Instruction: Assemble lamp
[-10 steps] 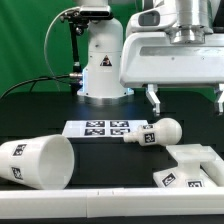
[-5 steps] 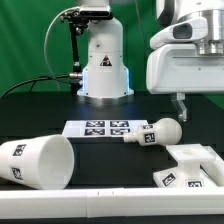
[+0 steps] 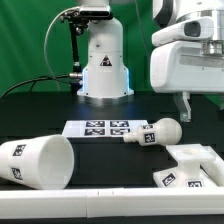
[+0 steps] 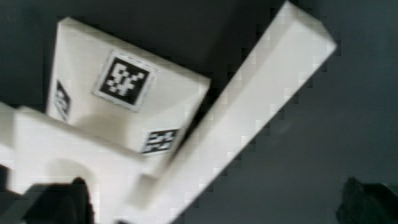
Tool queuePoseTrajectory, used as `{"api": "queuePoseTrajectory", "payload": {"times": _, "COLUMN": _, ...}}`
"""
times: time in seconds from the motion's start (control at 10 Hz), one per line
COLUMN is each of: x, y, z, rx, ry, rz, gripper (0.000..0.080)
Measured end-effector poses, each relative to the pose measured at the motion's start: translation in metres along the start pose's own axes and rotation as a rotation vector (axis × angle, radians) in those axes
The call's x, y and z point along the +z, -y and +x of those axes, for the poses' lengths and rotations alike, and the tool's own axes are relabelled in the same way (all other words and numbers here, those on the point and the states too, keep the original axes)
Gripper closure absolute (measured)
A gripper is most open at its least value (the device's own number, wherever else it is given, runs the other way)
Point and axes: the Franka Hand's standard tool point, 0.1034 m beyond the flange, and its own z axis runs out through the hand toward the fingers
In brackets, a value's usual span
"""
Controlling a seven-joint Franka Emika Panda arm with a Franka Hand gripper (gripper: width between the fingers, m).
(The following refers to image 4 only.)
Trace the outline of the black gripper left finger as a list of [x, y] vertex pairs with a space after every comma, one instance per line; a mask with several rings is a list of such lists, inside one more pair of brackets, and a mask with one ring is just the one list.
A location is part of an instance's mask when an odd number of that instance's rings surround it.
[[0, 165], [0, 224], [93, 224], [88, 189], [81, 178], [33, 184], [22, 193], [8, 186], [10, 169]]

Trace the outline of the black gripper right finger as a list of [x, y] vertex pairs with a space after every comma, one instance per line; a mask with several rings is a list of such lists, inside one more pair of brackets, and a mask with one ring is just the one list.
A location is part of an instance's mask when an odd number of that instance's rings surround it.
[[339, 224], [398, 224], [398, 185], [362, 183], [349, 177], [335, 218]]

